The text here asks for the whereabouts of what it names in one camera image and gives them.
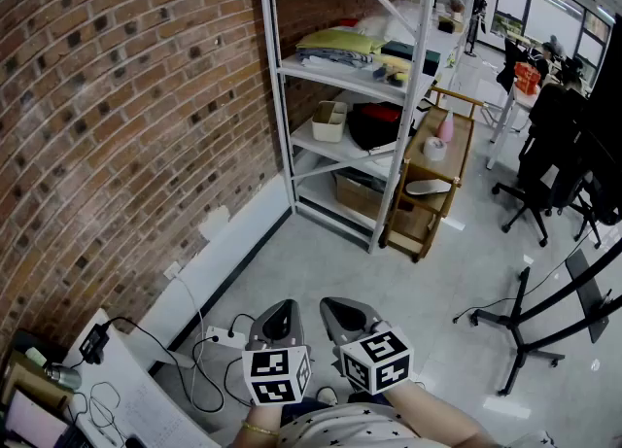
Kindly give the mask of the laptop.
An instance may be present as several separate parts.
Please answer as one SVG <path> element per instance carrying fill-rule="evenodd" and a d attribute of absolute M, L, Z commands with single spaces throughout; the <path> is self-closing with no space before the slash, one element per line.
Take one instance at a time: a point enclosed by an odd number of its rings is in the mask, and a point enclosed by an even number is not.
<path fill-rule="evenodd" d="M 93 448 L 77 428 L 21 390 L 13 392 L 4 426 L 10 438 L 31 448 Z"/>

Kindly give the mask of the pink cone bottle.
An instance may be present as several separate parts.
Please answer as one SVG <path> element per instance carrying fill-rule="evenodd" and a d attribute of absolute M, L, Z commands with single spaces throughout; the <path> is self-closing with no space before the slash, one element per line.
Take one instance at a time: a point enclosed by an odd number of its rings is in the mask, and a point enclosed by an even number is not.
<path fill-rule="evenodd" d="M 436 131 L 436 137 L 444 142 L 449 143 L 454 133 L 454 112 L 449 110 Z"/>

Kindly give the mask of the black wheeled TV stand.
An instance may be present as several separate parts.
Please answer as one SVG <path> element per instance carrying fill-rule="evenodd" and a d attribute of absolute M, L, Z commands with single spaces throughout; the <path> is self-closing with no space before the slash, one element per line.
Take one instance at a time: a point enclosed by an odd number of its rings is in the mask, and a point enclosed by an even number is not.
<path fill-rule="evenodd" d="M 518 373 L 525 365 L 527 358 L 534 357 L 546 360 L 552 367 L 556 367 L 560 361 L 566 358 L 564 355 L 548 352 L 546 350 L 548 346 L 569 338 L 584 329 L 589 331 L 593 343 L 600 339 L 608 326 L 609 316 L 622 309 L 622 294 L 615 298 L 602 295 L 596 283 L 596 276 L 620 256 L 622 256 L 622 238 L 592 265 L 587 263 L 582 252 L 573 253 L 565 260 L 565 265 L 570 274 L 570 282 L 527 311 L 522 309 L 531 272 L 531 269 L 526 267 L 518 275 L 518 293 L 514 298 L 514 304 L 509 314 L 497 315 L 488 312 L 484 307 L 474 309 L 468 317 L 472 326 L 476 327 L 479 323 L 486 322 L 503 327 L 510 332 L 515 344 L 514 363 L 505 385 L 498 390 L 499 396 L 508 396 L 511 393 Z M 525 341 L 520 326 L 552 308 L 571 293 L 576 293 L 579 298 L 583 318 L 534 342 Z"/>

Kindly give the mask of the black bag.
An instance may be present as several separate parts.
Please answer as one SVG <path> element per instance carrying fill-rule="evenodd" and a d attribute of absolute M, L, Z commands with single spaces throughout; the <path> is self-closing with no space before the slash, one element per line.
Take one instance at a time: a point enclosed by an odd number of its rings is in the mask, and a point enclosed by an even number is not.
<path fill-rule="evenodd" d="M 347 115 L 347 124 L 353 141 L 364 151 L 371 151 L 394 143 L 397 140 L 400 119 L 394 122 L 376 121 L 362 114 L 362 106 L 367 103 L 356 103 Z M 393 104 L 381 102 L 376 104 Z"/>

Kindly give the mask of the folded yellow-green cloth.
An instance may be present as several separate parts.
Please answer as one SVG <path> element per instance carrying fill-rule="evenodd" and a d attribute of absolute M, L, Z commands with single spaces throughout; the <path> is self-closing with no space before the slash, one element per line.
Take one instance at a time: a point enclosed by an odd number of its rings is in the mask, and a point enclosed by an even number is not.
<path fill-rule="evenodd" d="M 296 47 L 374 54 L 379 53 L 386 44 L 387 42 L 383 39 L 368 37 L 356 32 L 325 29 L 306 35 L 296 44 Z"/>

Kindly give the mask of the white star-print shirt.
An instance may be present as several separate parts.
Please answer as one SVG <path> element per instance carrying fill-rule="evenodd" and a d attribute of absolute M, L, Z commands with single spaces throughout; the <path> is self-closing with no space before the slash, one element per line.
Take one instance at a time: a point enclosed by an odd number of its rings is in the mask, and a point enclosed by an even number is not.
<path fill-rule="evenodd" d="M 546 431 L 528 433 L 499 446 L 557 448 Z M 277 447 L 449 448 L 419 436 L 390 403 L 384 405 L 370 402 L 339 404 L 306 413 L 281 428 Z"/>

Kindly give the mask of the window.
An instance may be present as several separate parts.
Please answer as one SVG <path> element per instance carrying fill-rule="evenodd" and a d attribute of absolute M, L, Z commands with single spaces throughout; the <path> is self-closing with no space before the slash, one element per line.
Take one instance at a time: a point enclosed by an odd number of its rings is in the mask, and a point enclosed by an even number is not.
<path fill-rule="evenodd" d="M 533 48 L 555 37 L 561 58 L 578 58 L 592 85 L 605 57 L 612 22 L 574 0 L 496 0 L 491 34 Z"/>

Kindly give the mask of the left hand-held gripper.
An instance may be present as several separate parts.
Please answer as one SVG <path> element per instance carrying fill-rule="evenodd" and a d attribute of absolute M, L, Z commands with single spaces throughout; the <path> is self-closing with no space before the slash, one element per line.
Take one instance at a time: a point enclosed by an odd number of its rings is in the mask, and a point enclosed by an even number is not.
<path fill-rule="evenodd" d="M 242 352 L 243 374 L 254 405 L 303 400 L 312 375 L 298 303 L 276 302 L 252 323 Z"/>

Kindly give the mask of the large black office chair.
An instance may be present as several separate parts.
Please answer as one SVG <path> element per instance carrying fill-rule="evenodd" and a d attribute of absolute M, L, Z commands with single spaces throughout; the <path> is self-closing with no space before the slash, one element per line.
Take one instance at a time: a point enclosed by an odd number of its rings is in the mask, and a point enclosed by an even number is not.
<path fill-rule="evenodd" d="M 544 86 L 529 113 L 528 139 L 519 154 L 517 185 L 495 183 L 492 193 L 502 191 L 522 202 L 511 220 L 501 226 L 507 233 L 525 212 L 534 216 L 541 232 L 539 245 L 548 244 L 543 216 L 570 207 L 583 217 L 582 228 L 595 227 L 596 207 L 581 193 L 594 192 L 589 171 L 581 166 L 578 147 L 578 116 L 586 99 L 572 88 Z"/>

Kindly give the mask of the person's left forearm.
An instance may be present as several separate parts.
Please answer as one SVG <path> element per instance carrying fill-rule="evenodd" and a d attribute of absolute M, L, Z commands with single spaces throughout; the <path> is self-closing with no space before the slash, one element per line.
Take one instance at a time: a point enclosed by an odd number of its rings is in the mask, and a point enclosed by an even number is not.
<path fill-rule="evenodd" d="M 281 426 L 281 405 L 253 406 L 231 448 L 276 448 Z"/>

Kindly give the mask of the dark green box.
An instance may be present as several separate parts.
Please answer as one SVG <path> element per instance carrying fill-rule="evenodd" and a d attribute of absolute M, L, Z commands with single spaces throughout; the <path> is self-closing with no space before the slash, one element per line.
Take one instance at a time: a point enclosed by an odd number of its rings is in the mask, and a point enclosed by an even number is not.
<path fill-rule="evenodd" d="M 381 53 L 411 61 L 414 53 L 414 47 L 398 41 L 389 41 L 381 48 Z M 425 75 L 434 76 L 436 74 L 439 62 L 439 52 L 426 50 L 426 56 L 423 64 L 423 73 Z"/>

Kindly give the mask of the white work table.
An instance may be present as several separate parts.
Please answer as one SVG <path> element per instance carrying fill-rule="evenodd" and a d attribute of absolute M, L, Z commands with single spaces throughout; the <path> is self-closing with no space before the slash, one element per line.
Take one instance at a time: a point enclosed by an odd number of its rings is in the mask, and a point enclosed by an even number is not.
<path fill-rule="evenodd" d="M 126 337 L 114 327 L 99 365 L 83 362 L 79 347 L 108 315 L 96 311 L 64 361 L 82 377 L 67 417 L 94 448 L 127 448 L 135 437 L 145 448 L 221 448 L 151 377 Z"/>

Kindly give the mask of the red box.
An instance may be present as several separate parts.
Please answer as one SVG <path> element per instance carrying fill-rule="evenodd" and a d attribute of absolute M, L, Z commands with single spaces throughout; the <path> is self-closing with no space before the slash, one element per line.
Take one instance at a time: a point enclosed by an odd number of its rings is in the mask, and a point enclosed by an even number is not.
<path fill-rule="evenodd" d="M 384 122 L 398 121 L 401 116 L 401 108 L 391 104 L 367 103 L 361 112 L 369 119 Z"/>

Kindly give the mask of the brown cardboard box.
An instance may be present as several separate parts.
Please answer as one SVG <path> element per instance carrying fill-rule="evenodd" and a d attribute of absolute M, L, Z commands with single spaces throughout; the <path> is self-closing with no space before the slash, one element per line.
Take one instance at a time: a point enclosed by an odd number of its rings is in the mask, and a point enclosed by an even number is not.
<path fill-rule="evenodd" d="M 72 390 L 53 382 L 26 355 L 13 351 L 0 375 L 0 405 L 8 406 L 16 390 L 57 412 L 62 412 L 74 396 Z"/>

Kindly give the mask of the folded grey cloth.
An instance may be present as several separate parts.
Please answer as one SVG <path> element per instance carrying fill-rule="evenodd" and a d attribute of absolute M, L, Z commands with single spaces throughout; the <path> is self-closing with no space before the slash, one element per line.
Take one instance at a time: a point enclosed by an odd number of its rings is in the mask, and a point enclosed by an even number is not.
<path fill-rule="evenodd" d="M 300 62 L 304 60 L 309 60 L 313 62 L 321 60 L 330 63 L 342 64 L 357 69 L 364 68 L 373 62 L 372 54 L 351 52 L 339 49 L 300 48 L 296 50 L 295 55 Z"/>

